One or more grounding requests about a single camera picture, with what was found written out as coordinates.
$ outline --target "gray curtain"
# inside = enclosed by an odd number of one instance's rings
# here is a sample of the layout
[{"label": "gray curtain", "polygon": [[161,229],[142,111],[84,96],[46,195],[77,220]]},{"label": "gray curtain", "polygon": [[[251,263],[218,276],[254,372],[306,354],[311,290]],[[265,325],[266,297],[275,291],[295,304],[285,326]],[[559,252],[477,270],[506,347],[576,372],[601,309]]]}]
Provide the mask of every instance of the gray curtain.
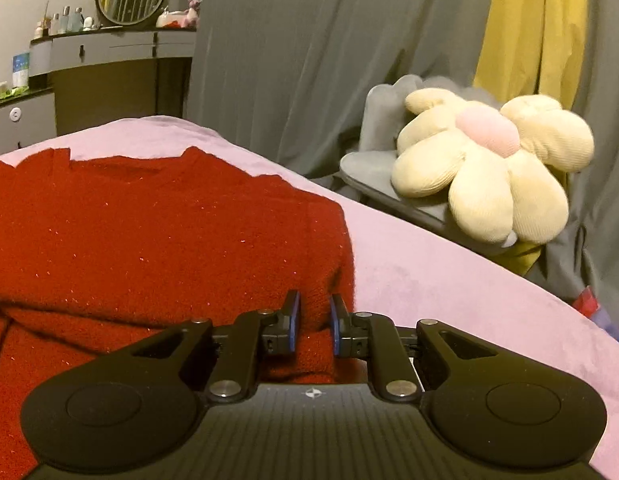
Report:
[{"label": "gray curtain", "polygon": [[490,3],[202,0],[186,116],[297,173],[334,173],[372,86],[471,84]]},{"label": "gray curtain", "polygon": [[567,228],[527,277],[567,301],[591,285],[619,324],[619,0],[590,0],[586,59],[573,110],[592,127],[594,160],[571,178]]}]

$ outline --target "gray chair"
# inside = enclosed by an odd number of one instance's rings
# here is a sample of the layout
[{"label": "gray chair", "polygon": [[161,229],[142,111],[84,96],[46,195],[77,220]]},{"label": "gray chair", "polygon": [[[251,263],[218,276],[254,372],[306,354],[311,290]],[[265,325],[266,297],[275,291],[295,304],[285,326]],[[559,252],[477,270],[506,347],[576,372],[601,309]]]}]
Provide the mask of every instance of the gray chair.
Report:
[{"label": "gray chair", "polygon": [[374,86],[365,103],[359,150],[341,159],[341,177],[349,186],[382,205],[386,212],[484,256],[500,254],[515,243],[514,232],[502,244],[474,240],[454,221],[447,190],[424,198],[404,198],[397,195],[391,184],[392,166],[397,158],[396,139],[400,130],[414,117],[405,109],[405,97],[414,90],[427,87],[446,88],[467,100],[499,108],[498,101],[489,92],[480,88],[459,88],[445,77],[423,81],[419,76],[405,75],[393,85]]}]

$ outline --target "ribbed black surface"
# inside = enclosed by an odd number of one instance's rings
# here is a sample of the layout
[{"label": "ribbed black surface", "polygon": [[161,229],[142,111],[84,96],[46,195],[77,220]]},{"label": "ribbed black surface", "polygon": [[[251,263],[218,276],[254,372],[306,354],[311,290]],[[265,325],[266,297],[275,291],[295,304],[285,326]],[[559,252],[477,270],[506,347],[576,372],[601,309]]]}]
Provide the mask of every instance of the ribbed black surface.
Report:
[{"label": "ribbed black surface", "polygon": [[365,384],[262,384],[245,402],[211,409],[187,443],[155,464],[106,476],[42,466],[28,480],[522,478],[602,477],[584,464],[533,475],[478,465],[441,443],[413,406],[383,402]]}]

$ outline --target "bed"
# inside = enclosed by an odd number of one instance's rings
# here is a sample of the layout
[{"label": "bed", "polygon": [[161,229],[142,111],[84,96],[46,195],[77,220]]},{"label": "bed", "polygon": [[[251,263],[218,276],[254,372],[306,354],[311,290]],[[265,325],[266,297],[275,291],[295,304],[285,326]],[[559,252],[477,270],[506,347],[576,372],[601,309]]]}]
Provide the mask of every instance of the bed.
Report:
[{"label": "bed", "polygon": [[112,155],[157,158],[197,146],[247,173],[278,174],[338,202],[355,258],[355,309],[402,326],[435,318],[572,373],[605,400],[608,423],[592,465],[619,480],[619,344],[541,288],[452,242],[323,189],[239,148],[212,130],[168,117],[125,119],[7,153],[17,164],[45,148],[85,160]]}]

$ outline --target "yellow curtain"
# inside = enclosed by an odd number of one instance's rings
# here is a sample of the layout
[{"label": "yellow curtain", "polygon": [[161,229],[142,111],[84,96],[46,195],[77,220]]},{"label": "yellow curtain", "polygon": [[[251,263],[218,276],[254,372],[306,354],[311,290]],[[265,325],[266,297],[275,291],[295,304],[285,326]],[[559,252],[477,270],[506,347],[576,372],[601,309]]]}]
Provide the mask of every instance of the yellow curtain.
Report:
[{"label": "yellow curtain", "polygon": [[[570,109],[585,53],[587,0],[492,0],[474,86],[506,102],[539,93]],[[565,186],[565,175],[558,175]],[[494,262],[523,275],[541,246],[517,242]]]}]

